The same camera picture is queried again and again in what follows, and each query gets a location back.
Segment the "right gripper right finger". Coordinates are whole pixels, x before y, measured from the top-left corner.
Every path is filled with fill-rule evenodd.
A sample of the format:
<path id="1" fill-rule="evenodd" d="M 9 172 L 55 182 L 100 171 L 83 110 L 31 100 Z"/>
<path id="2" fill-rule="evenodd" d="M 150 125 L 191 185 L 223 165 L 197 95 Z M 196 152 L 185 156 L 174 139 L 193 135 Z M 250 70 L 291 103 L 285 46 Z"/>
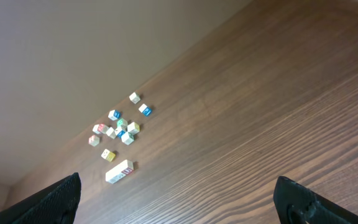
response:
<path id="1" fill-rule="evenodd" d="M 358 224 L 358 215 L 285 176 L 277 179 L 273 201 L 284 224 Z"/>

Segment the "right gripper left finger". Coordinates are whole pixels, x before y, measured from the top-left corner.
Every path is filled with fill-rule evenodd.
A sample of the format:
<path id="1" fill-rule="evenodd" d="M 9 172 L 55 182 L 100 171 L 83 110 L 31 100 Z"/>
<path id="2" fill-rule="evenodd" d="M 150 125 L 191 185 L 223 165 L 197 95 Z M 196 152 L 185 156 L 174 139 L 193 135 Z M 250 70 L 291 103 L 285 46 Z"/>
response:
<path id="1" fill-rule="evenodd" d="M 0 224 L 73 224 L 81 197 L 77 172 L 0 212 Z"/>

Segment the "wooden block bear drawing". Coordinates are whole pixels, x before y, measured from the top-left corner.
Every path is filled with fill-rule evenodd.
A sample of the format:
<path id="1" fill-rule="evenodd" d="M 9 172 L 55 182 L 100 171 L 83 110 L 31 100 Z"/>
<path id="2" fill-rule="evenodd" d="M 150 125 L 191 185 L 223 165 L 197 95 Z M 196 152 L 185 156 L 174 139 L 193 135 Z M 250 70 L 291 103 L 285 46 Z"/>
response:
<path id="1" fill-rule="evenodd" d="M 105 181 L 110 184 L 115 184 L 120 178 L 120 172 L 107 172 L 105 174 Z"/>

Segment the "blue H letter block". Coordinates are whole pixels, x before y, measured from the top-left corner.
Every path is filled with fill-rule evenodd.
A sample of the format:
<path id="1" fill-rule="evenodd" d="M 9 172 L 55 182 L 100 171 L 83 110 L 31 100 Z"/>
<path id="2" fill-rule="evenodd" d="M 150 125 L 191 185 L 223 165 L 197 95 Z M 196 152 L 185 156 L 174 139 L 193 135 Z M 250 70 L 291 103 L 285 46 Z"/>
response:
<path id="1" fill-rule="evenodd" d="M 134 163 L 129 160 L 122 161 L 118 166 L 119 171 L 124 175 L 129 175 L 134 171 Z"/>

